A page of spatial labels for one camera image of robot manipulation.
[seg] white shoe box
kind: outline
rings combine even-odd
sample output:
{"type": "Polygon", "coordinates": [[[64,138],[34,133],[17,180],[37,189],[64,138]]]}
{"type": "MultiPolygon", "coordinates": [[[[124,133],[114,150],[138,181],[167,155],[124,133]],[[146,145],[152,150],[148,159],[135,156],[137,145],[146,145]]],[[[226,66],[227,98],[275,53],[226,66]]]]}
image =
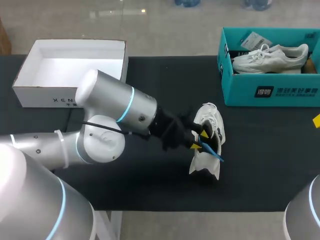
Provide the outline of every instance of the white shoe box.
{"type": "Polygon", "coordinates": [[[126,82],[127,67],[122,40],[39,39],[12,87],[24,108],[77,108],[77,87],[89,69],[126,82]]]}

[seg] table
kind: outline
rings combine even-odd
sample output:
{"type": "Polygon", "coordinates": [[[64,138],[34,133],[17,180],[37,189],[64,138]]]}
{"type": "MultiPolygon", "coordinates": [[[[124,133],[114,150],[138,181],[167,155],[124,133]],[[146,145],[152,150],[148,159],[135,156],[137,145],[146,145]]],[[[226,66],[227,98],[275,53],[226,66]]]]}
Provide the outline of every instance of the table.
{"type": "MultiPolygon", "coordinates": [[[[2,68],[12,68],[11,77],[2,79],[0,84],[12,81],[22,63],[21,56],[11,58],[16,58],[14,63],[7,57],[5,62],[0,61],[0,66],[5,65],[2,68]]],[[[219,181],[202,171],[189,175],[191,150],[181,147],[164,152],[158,139],[147,142],[126,136],[125,150],[117,160],[55,172],[96,210],[284,211],[289,201],[320,173],[320,132],[312,122],[320,110],[225,106],[216,56],[131,57],[126,82],[155,97],[175,114],[186,112],[189,107],[196,112],[207,102],[216,104],[226,134],[222,146],[224,163],[219,181]]],[[[15,114],[4,115],[2,134],[53,131],[53,127],[75,131],[80,128],[76,121],[83,117],[82,109],[72,109],[70,113],[68,109],[23,109],[17,101],[11,108],[25,112],[20,113],[21,120],[14,125],[10,121],[15,114]],[[32,111],[39,114],[37,118],[43,117],[45,124],[24,129],[21,124],[32,111]],[[50,119],[49,114],[59,120],[50,119]]]]}

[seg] yellow tag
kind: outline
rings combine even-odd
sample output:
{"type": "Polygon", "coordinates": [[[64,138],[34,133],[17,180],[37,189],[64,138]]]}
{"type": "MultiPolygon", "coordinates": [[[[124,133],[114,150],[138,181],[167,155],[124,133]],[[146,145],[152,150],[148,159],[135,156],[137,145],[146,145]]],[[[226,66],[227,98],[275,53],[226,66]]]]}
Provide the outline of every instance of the yellow tag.
{"type": "Polygon", "coordinates": [[[200,134],[202,137],[205,137],[205,138],[209,138],[208,134],[206,133],[205,130],[202,131],[202,133],[200,134]]]}
{"type": "Polygon", "coordinates": [[[192,144],[192,146],[190,147],[190,149],[201,149],[202,146],[199,146],[197,144],[192,144]]]}
{"type": "Polygon", "coordinates": [[[320,128],[320,114],[313,119],[316,128],[320,128]]]}

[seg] blue bottle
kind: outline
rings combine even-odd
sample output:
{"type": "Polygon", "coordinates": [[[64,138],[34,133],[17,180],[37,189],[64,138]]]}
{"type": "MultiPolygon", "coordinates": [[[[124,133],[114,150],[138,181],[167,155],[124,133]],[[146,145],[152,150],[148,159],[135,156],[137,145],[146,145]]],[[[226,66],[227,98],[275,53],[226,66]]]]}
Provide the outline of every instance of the blue bottle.
{"type": "Polygon", "coordinates": [[[200,0],[174,0],[177,6],[183,5],[185,8],[191,8],[197,6],[200,0]]]}
{"type": "Polygon", "coordinates": [[[270,8],[272,0],[244,0],[244,4],[248,9],[263,11],[270,8]]]}

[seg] pair of white sneakers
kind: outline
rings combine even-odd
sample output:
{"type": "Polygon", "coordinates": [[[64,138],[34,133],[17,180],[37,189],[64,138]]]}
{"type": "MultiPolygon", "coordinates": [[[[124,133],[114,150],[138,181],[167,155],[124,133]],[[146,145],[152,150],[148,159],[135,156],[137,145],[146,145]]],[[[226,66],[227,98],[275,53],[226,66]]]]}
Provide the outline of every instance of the pair of white sneakers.
{"type": "Polygon", "coordinates": [[[308,51],[307,44],[299,47],[276,45],[271,48],[263,44],[258,50],[235,57],[232,67],[239,74],[300,74],[307,61],[308,51]]]}
{"type": "MultiPolygon", "coordinates": [[[[196,113],[194,123],[200,125],[210,125],[212,134],[209,137],[216,146],[216,149],[214,149],[216,151],[215,153],[220,156],[222,152],[222,144],[224,144],[226,141],[226,134],[223,119],[216,105],[211,102],[203,104],[203,106],[196,113]]],[[[195,131],[192,131],[192,134],[194,135],[194,140],[198,141],[199,135],[195,131]]],[[[208,169],[208,171],[214,175],[217,180],[219,180],[221,161],[220,157],[201,150],[201,148],[194,150],[194,157],[190,165],[189,174],[193,173],[194,171],[208,169]]]]}

